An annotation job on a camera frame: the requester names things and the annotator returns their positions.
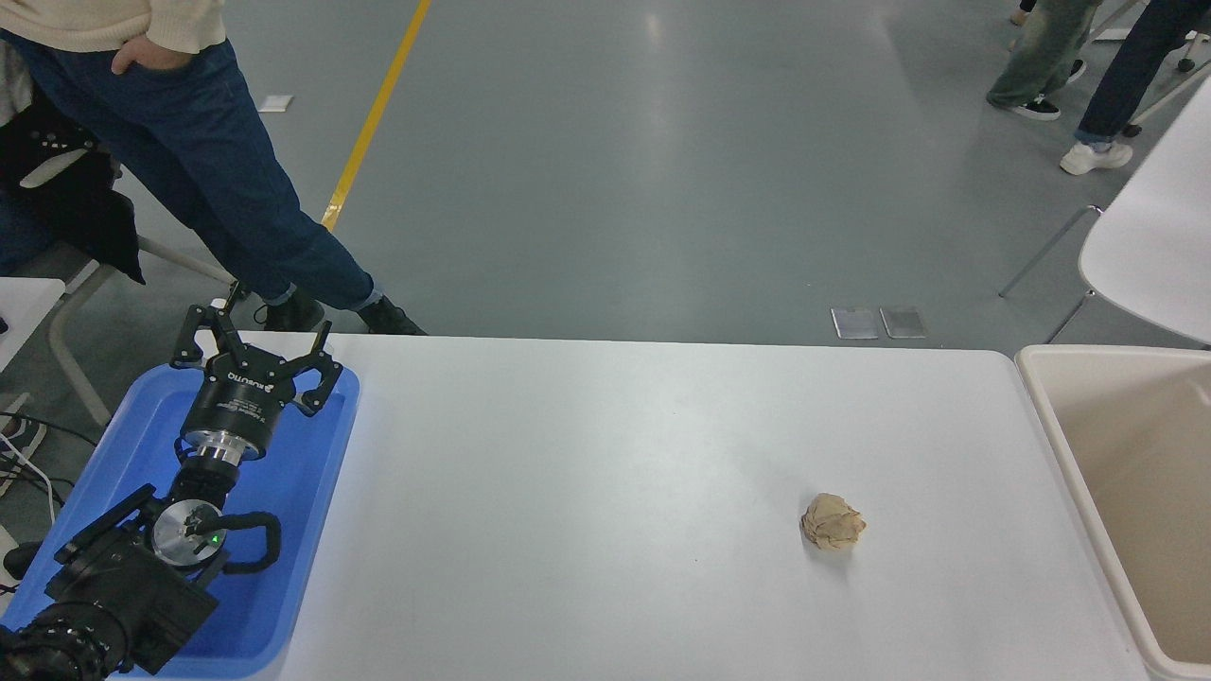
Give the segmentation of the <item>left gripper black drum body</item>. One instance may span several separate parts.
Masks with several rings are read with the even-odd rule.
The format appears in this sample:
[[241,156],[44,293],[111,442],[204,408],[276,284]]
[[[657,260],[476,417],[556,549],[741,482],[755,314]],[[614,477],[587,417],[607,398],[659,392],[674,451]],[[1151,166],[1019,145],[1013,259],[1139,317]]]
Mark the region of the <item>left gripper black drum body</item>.
[[268,447],[286,404],[295,396],[295,376],[298,368],[285,357],[260,348],[216,354],[206,365],[182,437],[200,445],[206,436],[226,433],[247,447]]

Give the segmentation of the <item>person's hand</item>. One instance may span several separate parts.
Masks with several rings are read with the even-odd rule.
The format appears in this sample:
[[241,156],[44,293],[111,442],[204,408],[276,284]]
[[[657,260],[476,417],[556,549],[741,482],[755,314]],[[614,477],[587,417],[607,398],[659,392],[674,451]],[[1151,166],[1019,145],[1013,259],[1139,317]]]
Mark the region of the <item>person's hand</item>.
[[110,63],[110,71],[114,75],[124,75],[130,71],[131,65],[142,65],[155,71],[172,71],[189,65],[194,58],[194,53],[170,50],[153,42],[144,34],[133,36],[117,48]]

